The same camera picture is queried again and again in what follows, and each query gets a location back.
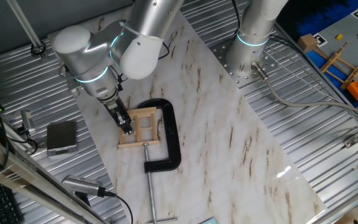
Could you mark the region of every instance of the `blue light ring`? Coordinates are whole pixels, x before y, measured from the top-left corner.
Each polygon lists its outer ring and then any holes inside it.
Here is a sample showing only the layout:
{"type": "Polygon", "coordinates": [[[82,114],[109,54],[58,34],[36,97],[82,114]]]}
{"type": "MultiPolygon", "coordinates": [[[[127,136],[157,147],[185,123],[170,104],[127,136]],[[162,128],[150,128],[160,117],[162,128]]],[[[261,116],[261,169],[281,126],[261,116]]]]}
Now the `blue light ring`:
{"type": "Polygon", "coordinates": [[[104,69],[103,73],[100,74],[99,76],[97,76],[96,78],[93,78],[91,80],[79,80],[76,78],[77,81],[79,81],[80,83],[91,83],[91,82],[95,82],[96,80],[100,79],[101,77],[103,77],[104,74],[106,74],[107,70],[109,69],[109,67],[106,67],[106,69],[104,69]]]}
{"type": "Polygon", "coordinates": [[[262,46],[262,45],[266,44],[267,41],[269,40],[269,39],[267,39],[265,42],[263,42],[263,43],[261,43],[261,44],[248,44],[247,42],[243,41],[238,34],[237,34],[237,37],[238,37],[238,39],[239,39],[243,44],[248,45],[248,46],[251,46],[251,47],[262,46]]]}

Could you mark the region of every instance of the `wooden frame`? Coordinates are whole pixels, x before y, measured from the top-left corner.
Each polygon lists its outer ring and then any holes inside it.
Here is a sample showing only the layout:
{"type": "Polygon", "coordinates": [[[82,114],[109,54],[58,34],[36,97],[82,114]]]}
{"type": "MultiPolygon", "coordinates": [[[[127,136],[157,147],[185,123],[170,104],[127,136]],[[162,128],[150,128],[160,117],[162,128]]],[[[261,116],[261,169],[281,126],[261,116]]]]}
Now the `wooden frame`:
{"type": "Polygon", "coordinates": [[[328,75],[334,77],[336,80],[340,81],[342,83],[341,85],[341,89],[342,90],[345,90],[347,88],[347,86],[353,81],[353,79],[358,75],[358,66],[353,66],[351,64],[349,64],[348,62],[346,62],[345,60],[341,59],[340,56],[342,54],[342,51],[343,49],[346,47],[346,45],[349,43],[349,41],[347,41],[337,52],[335,52],[335,54],[329,58],[327,60],[327,62],[321,67],[321,71],[323,73],[327,73],[328,75]],[[328,71],[328,68],[331,66],[331,65],[334,65],[336,66],[335,64],[335,61],[338,60],[340,62],[342,62],[343,64],[347,65],[348,67],[352,68],[353,69],[353,72],[348,75],[347,79],[345,81],[341,80],[340,78],[338,78],[336,75],[332,74],[330,71],[328,71]]]}
{"type": "Polygon", "coordinates": [[[128,115],[134,123],[134,133],[131,136],[136,136],[136,142],[126,143],[126,134],[120,129],[119,136],[119,145],[118,147],[134,147],[141,146],[143,143],[147,142],[149,144],[157,144],[159,140],[157,139],[157,127],[155,125],[155,111],[156,107],[152,108],[142,108],[129,110],[128,115]],[[150,118],[150,127],[141,128],[140,119],[141,118],[150,118]],[[142,132],[143,130],[152,130],[153,140],[152,141],[143,141],[142,132]]]}

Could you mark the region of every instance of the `marble surface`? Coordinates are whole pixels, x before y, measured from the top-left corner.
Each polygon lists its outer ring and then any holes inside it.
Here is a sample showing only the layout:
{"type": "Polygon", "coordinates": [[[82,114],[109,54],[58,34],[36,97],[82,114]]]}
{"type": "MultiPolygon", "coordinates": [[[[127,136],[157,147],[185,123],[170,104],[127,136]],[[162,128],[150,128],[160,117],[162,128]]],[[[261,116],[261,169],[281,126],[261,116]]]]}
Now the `marble surface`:
{"type": "MultiPolygon", "coordinates": [[[[107,17],[127,15],[124,10],[85,26],[97,30],[100,23],[108,24],[107,17]]],[[[124,82],[120,92],[128,108],[165,98],[175,110],[182,162],[176,170],[152,174],[157,218],[178,217],[177,223],[214,217],[219,224],[299,224],[326,209],[181,14],[165,42],[171,54],[149,77],[124,82]]],[[[119,129],[103,105],[84,91],[76,100],[117,194],[131,206],[134,223],[149,222],[143,147],[119,149],[119,129]]],[[[167,157],[158,112],[160,143],[149,146],[151,161],[167,157]]]]}

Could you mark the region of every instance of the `silver device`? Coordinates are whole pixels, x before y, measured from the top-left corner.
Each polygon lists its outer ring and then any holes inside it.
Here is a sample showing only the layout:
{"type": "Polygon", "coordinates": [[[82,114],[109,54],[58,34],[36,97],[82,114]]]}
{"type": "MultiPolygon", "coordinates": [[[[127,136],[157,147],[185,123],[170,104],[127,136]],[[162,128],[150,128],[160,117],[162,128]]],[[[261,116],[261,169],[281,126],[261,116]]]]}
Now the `silver device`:
{"type": "Polygon", "coordinates": [[[97,34],[82,26],[60,31],[53,49],[72,77],[96,97],[126,134],[133,132],[131,118],[122,103],[117,82],[120,70],[141,79],[157,66],[168,28],[184,0],[136,1],[129,21],[115,21],[97,34]]]}
{"type": "Polygon", "coordinates": [[[66,176],[62,180],[62,184],[72,191],[90,195],[98,195],[99,188],[103,186],[103,183],[100,181],[75,175],[66,176]]]}

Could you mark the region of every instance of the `aluminum slatted surface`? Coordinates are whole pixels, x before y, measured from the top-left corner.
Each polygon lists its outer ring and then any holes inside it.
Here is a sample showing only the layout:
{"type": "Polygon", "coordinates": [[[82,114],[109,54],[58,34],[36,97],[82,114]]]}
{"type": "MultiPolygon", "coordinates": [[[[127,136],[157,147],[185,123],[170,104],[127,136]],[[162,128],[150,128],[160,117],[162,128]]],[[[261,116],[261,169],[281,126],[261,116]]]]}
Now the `aluminum slatted surface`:
{"type": "MultiPolygon", "coordinates": [[[[247,2],[237,0],[240,16],[247,2]]],[[[208,47],[230,39],[237,28],[231,0],[186,0],[180,10],[208,47]]]]}
{"type": "MultiPolygon", "coordinates": [[[[328,94],[323,86],[329,85],[293,49],[271,40],[268,45],[267,52],[287,69],[328,94]]],[[[282,67],[269,74],[269,79],[277,93],[288,101],[331,100],[282,67]]],[[[358,132],[358,122],[346,110],[333,106],[287,107],[272,96],[260,79],[241,90],[328,208],[343,203],[353,190],[358,191],[358,144],[350,149],[343,144],[358,132]]]]}
{"type": "MultiPolygon", "coordinates": [[[[50,43],[44,42],[49,56],[46,60],[31,56],[29,46],[0,56],[0,103],[6,109],[4,116],[19,127],[22,123],[20,110],[30,110],[37,132],[32,138],[37,142],[45,141],[48,124],[76,121],[79,144],[76,154],[47,157],[45,149],[39,149],[32,158],[59,181],[68,174],[79,175],[98,179],[114,191],[76,101],[68,91],[66,81],[57,75],[59,65],[50,43]]],[[[71,223],[20,194],[15,194],[15,198],[25,223],[71,223]]],[[[126,222],[118,199],[95,196],[90,197],[89,202],[106,220],[126,222]]]]}

